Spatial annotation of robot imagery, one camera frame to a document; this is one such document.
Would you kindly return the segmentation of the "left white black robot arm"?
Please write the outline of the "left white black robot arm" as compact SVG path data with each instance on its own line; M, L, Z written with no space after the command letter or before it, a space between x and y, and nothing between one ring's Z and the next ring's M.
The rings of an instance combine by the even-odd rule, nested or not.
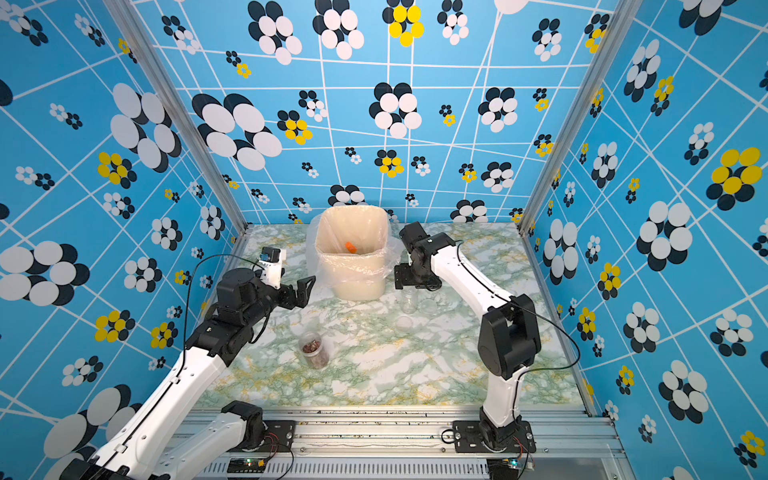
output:
M232 401L214 420L173 449L167 447L201 395L256 343L278 308L304 308L316 279L282 281L283 251L266 247L257 261L223 274L216 301L189 334L178 361L145 404L90 458L72 459L61 479L193 479L230 451L270 454L285 444L270 432L262 408Z

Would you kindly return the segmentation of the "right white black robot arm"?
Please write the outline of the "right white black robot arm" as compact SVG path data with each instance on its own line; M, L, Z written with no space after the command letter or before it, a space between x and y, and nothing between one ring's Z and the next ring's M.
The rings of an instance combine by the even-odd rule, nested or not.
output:
M400 230L399 238L409 261L394 267L396 289L436 291L448 284L479 317L477 350L489 372L479 411L481 444L491 452L509 447L535 452L530 423L520 414L521 385L527 374L546 370L533 366L542 349L538 322L560 326L538 314L529 296L508 292L491 281L447 234L430 235L414 222Z

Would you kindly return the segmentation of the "small tea jar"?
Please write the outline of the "small tea jar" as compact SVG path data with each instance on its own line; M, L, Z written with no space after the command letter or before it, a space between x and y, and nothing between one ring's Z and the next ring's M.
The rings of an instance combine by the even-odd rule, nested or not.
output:
M418 310L419 292L416 289L403 289L399 294L399 305L404 314L411 315Z

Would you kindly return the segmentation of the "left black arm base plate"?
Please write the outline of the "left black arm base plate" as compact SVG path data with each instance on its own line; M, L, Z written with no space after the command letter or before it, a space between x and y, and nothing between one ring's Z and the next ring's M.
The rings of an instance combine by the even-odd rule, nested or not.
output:
M293 445L296 435L297 422L294 420L266 420L261 428L259 443L254 441L241 442L228 450L228 453L281 453L288 452Z

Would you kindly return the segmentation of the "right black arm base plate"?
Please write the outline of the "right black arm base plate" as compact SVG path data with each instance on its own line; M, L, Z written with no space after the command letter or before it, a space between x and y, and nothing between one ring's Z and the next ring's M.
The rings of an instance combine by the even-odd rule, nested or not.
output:
M507 426L487 421L454 421L448 436L457 453L535 453L536 442L529 422L518 418Z

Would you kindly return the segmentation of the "tall clear tea jar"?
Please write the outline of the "tall clear tea jar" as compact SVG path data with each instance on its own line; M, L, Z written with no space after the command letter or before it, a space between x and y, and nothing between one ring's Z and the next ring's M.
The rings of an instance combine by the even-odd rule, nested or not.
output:
M424 318L436 318L440 315L437 300L431 292L419 296L418 312Z

